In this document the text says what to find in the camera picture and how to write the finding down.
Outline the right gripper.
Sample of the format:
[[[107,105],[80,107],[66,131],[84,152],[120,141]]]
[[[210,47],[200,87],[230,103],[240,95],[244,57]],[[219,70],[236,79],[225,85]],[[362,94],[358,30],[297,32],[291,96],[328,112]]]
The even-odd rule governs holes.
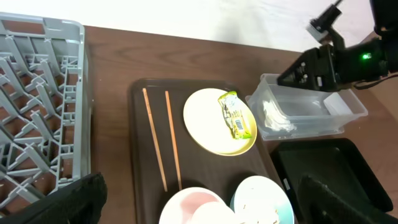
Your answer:
[[[330,44],[306,50],[277,78],[279,86],[303,90],[337,92],[335,53]]]

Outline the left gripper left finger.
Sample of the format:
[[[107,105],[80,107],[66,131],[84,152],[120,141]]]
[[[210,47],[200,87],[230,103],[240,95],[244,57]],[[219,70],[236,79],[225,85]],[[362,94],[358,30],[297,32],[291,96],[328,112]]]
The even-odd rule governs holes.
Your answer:
[[[89,174],[23,210],[1,218],[1,224],[97,224],[107,196],[103,175]]]

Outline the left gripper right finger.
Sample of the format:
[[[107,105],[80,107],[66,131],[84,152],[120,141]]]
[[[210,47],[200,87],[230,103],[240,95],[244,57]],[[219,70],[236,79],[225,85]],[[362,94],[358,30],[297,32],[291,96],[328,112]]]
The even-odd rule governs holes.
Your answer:
[[[397,218],[356,200],[346,200],[311,175],[300,179],[297,201],[306,223],[397,224]]]

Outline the blue bowl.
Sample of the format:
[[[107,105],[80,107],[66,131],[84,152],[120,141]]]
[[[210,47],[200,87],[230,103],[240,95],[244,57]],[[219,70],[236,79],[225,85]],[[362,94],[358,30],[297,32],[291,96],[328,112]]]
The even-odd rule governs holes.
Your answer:
[[[283,189],[273,180],[254,175],[235,190],[229,207],[244,224],[294,224],[295,215]]]

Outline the green snack wrapper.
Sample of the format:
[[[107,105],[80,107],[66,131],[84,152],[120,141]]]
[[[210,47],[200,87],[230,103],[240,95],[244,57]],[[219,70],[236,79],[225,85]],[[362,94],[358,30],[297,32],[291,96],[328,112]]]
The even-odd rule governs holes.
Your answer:
[[[241,100],[235,91],[229,91],[218,98],[226,125],[231,130],[233,139],[252,138],[241,110]]]

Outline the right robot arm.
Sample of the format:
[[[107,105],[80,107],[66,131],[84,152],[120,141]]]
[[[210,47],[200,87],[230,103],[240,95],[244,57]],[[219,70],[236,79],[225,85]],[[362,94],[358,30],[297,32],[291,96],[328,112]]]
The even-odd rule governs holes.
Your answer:
[[[307,30],[321,46],[306,50],[281,73],[279,86],[323,92],[365,90],[397,76],[397,1],[370,2],[377,36],[352,47],[333,28],[341,14],[338,5],[336,1],[310,21]]]

